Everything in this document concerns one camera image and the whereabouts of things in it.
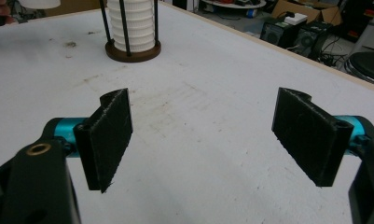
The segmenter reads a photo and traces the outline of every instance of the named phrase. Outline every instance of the brass insert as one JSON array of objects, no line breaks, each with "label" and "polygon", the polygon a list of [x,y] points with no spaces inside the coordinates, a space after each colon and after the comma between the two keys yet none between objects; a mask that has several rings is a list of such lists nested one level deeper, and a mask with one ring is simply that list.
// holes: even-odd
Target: brass insert
[{"label": "brass insert", "polygon": [[51,145],[48,143],[37,144],[27,149],[26,154],[29,156],[38,156],[50,150]]}]

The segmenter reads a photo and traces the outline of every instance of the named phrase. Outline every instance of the white tabletop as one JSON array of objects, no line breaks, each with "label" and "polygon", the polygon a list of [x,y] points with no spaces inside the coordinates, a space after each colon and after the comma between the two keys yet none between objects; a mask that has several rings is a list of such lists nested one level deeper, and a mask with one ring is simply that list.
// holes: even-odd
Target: white tabletop
[{"label": "white tabletop", "polygon": [[317,188],[271,124],[279,87],[374,124],[373,85],[162,4],[159,40],[157,58],[118,63],[99,11],[1,27],[0,165],[48,120],[88,117],[129,88],[134,133],[107,193],[68,159],[84,224],[352,222],[359,159]]}]

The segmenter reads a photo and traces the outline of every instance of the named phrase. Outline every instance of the black 3d-printed part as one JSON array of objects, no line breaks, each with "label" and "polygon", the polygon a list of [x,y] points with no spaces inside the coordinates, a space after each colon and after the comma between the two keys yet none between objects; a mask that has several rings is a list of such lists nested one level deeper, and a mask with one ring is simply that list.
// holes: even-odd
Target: black 3d-printed part
[{"label": "black 3d-printed part", "polygon": [[271,129],[318,187],[331,187],[353,131],[300,91],[280,88]]},{"label": "black 3d-printed part", "polygon": [[374,224],[374,126],[363,117],[357,117],[370,139],[362,156],[361,166],[349,190],[353,224]]},{"label": "black 3d-printed part", "polygon": [[62,144],[38,140],[12,159],[0,224],[80,224]]},{"label": "black 3d-printed part", "polygon": [[101,106],[74,128],[89,189],[105,192],[132,136],[128,90],[100,98]]}]

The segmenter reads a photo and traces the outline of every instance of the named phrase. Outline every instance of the hand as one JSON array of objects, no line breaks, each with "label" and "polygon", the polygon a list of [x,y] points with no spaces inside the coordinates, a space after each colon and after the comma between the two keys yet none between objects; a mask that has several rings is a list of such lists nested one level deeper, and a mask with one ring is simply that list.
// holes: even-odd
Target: hand
[{"label": "hand", "polygon": [[5,16],[6,18],[6,24],[10,24],[14,22],[14,19],[9,16],[11,13],[11,10],[7,6],[7,0],[0,0],[0,16]]}]

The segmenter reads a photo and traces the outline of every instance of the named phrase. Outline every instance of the white cylinder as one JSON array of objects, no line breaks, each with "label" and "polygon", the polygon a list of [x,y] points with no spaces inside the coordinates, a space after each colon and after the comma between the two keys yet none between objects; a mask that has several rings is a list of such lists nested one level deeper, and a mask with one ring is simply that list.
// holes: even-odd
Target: white cylinder
[{"label": "white cylinder", "polygon": [[[155,47],[155,23],[152,0],[124,0],[131,52],[143,52]],[[126,51],[125,37],[118,0],[108,0],[107,6],[114,34],[114,46]]]},{"label": "white cylinder", "polygon": [[19,0],[19,3],[23,7],[47,9],[58,7],[61,4],[61,0]]}]

